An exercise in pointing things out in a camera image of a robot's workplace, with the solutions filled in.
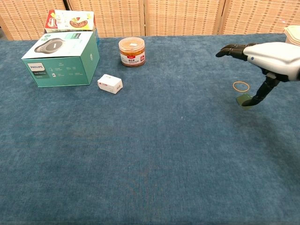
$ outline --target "white cardboard box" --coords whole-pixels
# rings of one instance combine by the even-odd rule
[[[108,74],[104,74],[98,80],[98,86],[100,89],[113,94],[117,94],[117,92],[123,88],[122,80],[120,78],[110,76]]]

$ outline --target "blue carpet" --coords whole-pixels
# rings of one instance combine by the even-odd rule
[[[90,86],[38,88],[0,41],[0,224],[300,224],[300,83],[245,111],[259,68],[216,58],[284,35],[145,37],[146,64],[102,39]],[[123,80],[102,91],[104,73]]]

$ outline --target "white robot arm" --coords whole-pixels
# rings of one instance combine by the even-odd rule
[[[227,45],[216,54],[217,57],[224,55],[249,61],[260,67],[262,73],[266,75],[266,80],[256,95],[251,100],[245,101],[243,106],[260,103],[280,81],[300,80],[300,46],[283,42]]]

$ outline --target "small green object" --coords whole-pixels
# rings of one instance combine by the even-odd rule
[[[252,108],[252,106],[242,106],[243,102],[251,99],[252,96],[249,94],[242,94],[241,96],[238,96],[236,98],[236,101],[239,103],[239,105],[244,109],[244,110],[249,110],[250,108]]]

